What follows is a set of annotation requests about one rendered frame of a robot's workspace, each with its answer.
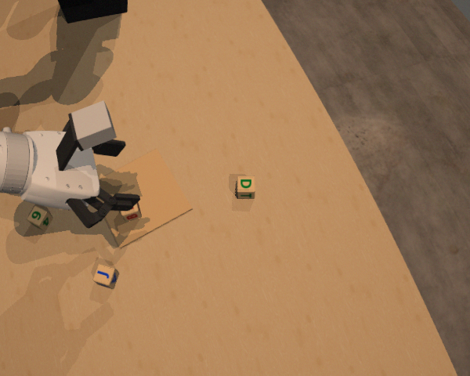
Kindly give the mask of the tan flat mat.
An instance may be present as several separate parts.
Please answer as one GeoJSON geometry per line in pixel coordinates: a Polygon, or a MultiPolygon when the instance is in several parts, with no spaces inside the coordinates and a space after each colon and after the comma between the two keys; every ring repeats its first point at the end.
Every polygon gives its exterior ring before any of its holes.
{"type": "Polygon", "coordinates": [[[99,179],[100,188],[138,194],[141,218],[126,222],[120,211],[105,216],[120,248],[192,210],[157,149],[99,179]]]}

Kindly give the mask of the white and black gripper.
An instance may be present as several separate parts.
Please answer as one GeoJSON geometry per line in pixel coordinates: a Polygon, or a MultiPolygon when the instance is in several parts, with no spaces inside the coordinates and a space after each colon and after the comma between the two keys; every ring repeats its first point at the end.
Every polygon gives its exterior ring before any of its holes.
{"type": "Polygon", "coordinates": [[[102,221],[109,211],[131,210],[140,201],[139,195],[116,193],[111,196],[101,189],[93,156],[94,153],[116,157],[125,148],[125,141],[112,139],[87,150],[80,151],[77,148],[66,168],[59,171],[56,149],[69,126],[70,119],[62,132],[23,133],[29,143],[30,161],[27,180],[18,193],[21,200],[50,208],[73,210],[86,228],[102,221]],[[90,212],[89,204],[98,211],[90,212]]]}

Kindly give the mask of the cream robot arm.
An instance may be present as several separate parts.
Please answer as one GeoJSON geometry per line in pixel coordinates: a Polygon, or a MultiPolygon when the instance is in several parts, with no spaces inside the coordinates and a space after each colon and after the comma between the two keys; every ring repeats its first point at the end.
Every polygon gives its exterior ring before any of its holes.
{"type": "MultiPolygon", "coordinates": [[[[70,126],[56,149],[63,171],[77,148],[80,151],[117,138],[104,100],[68,114],[70,126]]],[[[0,193],[20,193],[27,180],[30,150],[27,137],[5,127],[0,132],[0,193]],[[7,133],[8,132],[8,133],[7,133]]]]}

